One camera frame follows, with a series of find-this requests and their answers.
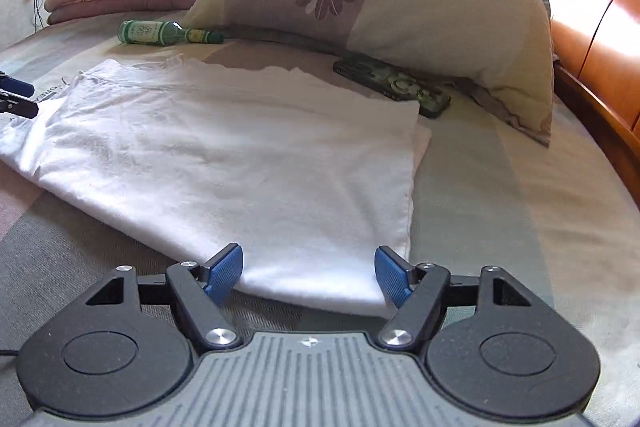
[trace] gray gripper base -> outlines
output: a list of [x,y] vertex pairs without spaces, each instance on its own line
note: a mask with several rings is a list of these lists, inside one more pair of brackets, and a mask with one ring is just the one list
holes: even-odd
[[[39,412],[29,427],[80,427]],[[209,353],[180,391],[100,427],[488,427],[431,389],[417,362],[384,353],[363,333],[256,333]],[[578,416],[547,427],[586,427]]]

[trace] green bottle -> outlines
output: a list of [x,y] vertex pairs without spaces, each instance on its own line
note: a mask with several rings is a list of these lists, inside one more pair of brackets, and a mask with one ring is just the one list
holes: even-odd
[[173,21],[124,21],[118,30],[118,39],[123,44],[151,44],[173,46],[180,42],[194,44],[222,44],[220,33],[182,27]]

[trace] bottle label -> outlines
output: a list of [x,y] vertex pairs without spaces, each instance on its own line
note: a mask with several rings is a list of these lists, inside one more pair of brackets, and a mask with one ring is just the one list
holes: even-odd
[[159,42],[162,21],[133,21],[127,31],[127,41],[134,43]]
[[204,30],[189,30],[187,32],[187,40],[189,42],[195,42],[197,44],[206,44],[207,42],[207,33]]

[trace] orange wooden headboard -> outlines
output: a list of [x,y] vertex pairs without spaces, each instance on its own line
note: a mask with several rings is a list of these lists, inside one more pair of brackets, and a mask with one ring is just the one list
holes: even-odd
[[640,0],[549,0],[556,94],[640,206]]

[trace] mattress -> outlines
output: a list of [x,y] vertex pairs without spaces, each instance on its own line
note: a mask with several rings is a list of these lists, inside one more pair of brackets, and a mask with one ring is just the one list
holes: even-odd
[[[122,63],[175,54],[227,67],[300,68],[331,84],[378,97],[333,73],[335,57],[282,44],[121,46],[110,14],[59,24],[0,54],[0,69],[36,86],[38,100],[105,58]],[[168,14],[177,18],[179,14]],[[11,118],[0,114],[0,125]],[[626,426],[640,410],[640,212],[604,154],[559,100],[545,148],[452,93],[431,129],[414,185],[412,263],[432,261],[460,275],[503,266],[594,343],[602,375],[586,410],[601,426]],[[31,185],[0,164],[0,347],[19,347],[63,305],[118,264],[141,273],[172,261]],[[170,320],[164,308],[149,314]],[[367,330],[375,317],[334,314],[234,293],[226,311],[242,331]],[[448,321],[472,310],[451,311]],[[9,362],[0,361],[0,417],[29,412]]]

